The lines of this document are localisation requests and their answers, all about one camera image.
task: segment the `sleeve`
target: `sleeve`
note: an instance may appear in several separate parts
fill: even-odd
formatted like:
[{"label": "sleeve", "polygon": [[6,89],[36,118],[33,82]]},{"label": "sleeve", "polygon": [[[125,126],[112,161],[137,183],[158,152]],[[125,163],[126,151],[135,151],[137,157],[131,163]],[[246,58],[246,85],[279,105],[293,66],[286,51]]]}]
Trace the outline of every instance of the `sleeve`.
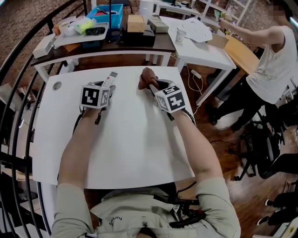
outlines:
[{"label": "sleeve", "polygon": [[73,185],[60,184],[57,188],[56,212],[52,238],[78,238],[93,233],[89,209],[83,191]]},{"label": "sleeve", "polygon": [[196,186],[196,197],[205,220],[223,238],[239,238],[240,224],[230,202],[229,191],[224,178],[209,178]]}]

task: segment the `person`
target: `person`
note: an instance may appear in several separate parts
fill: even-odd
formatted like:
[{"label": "person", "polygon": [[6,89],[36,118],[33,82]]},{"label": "person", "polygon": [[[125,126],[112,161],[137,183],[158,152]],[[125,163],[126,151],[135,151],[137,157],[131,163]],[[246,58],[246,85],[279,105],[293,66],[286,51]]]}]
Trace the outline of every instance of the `person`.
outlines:
[{"label": "person", "polygon": [[266,45],[255,72],[233,88],[229,98],[218,108],[205,106],[212,125],[224,115],[243,109],[238,121],[231,126],[233,131],[244,126],[266,103],[275,104],[290,83],[296,65],[297,49],[290,17],[292,11],[283,0],[273,0],[269,13],[278,23],[266,30],[250,31],[235,26],[224,19],[219,20],[223,29],[230,29],[244,42],[262,47]]},{"label": "person", "polygon": [[283,208],[257,221],[257,225],[268,222],[268,225],[280,225],[284,222],[291,222],[298,217],[298,192],[286,192],[276,196],[274,201],[267,199],[265,206]]},{"label": "person", "polygon": [[[144,71],[143,79],[156,78],[152,70]],[[86,109],[63,152],[52,238],[240,237],[239,221],[230,202],[217,155],[212,145],[182,111],[174,112],[172,116],[196,177],[196,197],[200,209],[206,214],[205,219],[187,225],[184,229],[174,229],[169,225],[169,222],[175,221],[171,215],[174,205],[153,198],[152,194],[163,193],[158,188],[114,190],[91,209],[91,213],[100,221],[100,226],[94,230],[83,191],[96,131],[94,121],[99,112]]]}]

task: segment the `shirt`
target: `shirt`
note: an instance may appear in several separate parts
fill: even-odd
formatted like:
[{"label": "shirt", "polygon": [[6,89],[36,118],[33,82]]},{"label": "shirt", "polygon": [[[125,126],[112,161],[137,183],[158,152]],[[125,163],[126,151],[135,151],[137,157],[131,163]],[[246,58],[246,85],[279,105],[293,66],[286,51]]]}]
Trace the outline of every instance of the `shirt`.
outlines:
[{"label": "shirt", "polygon": [[173,205],[150,194],[121,193],[91,209],[101,220],[94,231],[84,193],[78,187],[57,188],[53,238],[135,238],[148,227],[157,238],[239,238],[240,225],[223,178],[210,178],[196,186],[197,198],[206,218],[183,229],[171,228]]},{"label": "shirt", "polygon": [[284,47],[275,53],[267,45],[257,66],[257,70],[246,80],[251,89],[264,101],[275,104],[282,96],[293,76],[297,49],[294,33],[287,26],[280,26],[284,33]]}]

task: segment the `white desk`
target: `white desk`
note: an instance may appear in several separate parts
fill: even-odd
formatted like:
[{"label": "white desk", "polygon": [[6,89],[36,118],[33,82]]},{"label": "white desk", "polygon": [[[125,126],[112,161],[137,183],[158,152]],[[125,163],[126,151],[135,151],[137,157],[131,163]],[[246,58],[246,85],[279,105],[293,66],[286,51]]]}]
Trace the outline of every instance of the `white desk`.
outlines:
[{"label": "white desk", "polygon": [[187,16],[194,15],[195,18],[198,18],[199,15],[201,15],[201,13],[199,13],[197,10],[195,10],[193,8],[188,8],[188,7],[185,7],[185,6],[181,6],[181,7],[176,6],[175,7],[175,6],[172,6],[171,3],[164,2],[162,0],[157,0],[157,2],[158,2],[158,5],[157,5],[157,9],[156,9],[156,14],[158,14],[158,15],[160,13],[161,8],[165,8],[169,12],[183,14],[182,20],[185,19],[186,15]]},{"label": "white desk", "polygon": [[169,26],[169,35],[173,41],[177,55],[175,66],[178,67],[179,72],[181,72],[183,66],[188,63],[222,69],[217,78],[196,101],[196,104],[200,106],[220,85],[231,70],[236,68],[236,65],[224,49],[209,45],[205,42],[197,43],[188,38],[185,38],[182,43],[176,42],[177,27],[183,21],[168,17],[161,17],[161,19]]},{"label": "white desk", "polygon": [[[49,78],[36,122],[33,179],[57,184],[63,150],[79,115],[81,86],[118,72],[111,107],[102,114],[91,152],[86,188],[120,189],[193,177],[175,121],[156,106],[150,91],[137,88],[144,66],[84,70]],[[151,67],[160,79],[177,83],[190,103],[176,67]],[[53,91],[60,81],[62,86]]]}]

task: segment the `chair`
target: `chair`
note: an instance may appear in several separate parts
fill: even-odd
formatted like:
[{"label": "chair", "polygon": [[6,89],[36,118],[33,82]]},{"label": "chair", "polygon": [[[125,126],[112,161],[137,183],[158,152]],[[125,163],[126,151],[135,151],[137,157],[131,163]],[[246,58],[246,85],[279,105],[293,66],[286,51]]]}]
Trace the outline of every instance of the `chair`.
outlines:
[{"label": "chair", "polygon": [[261,178],[267,179],[277,172],[287,172],[298,174],[298,154],[280,155],[280,144],[284,144],[284,131],[287,125],[281,118],[281,113],[275,105],[265,105],[266,116],[260,112],[260,122],[251,122],[251,131],[244,133],[240,139],[245,141],[247,153],[237,153],[231,149],[230,154],[236,154],[241,158],[246,158],[247,162],[240,176],[235,176],[235,181],[240,181],[248,168],[251,166],[253,173],[250,177],[256,176],[256,166]]},{"label": "chair", "polygon": [[112,0],[112,4],[123,4],[124,7],[130,7],[130,13],[134,14],[129,0]]}]

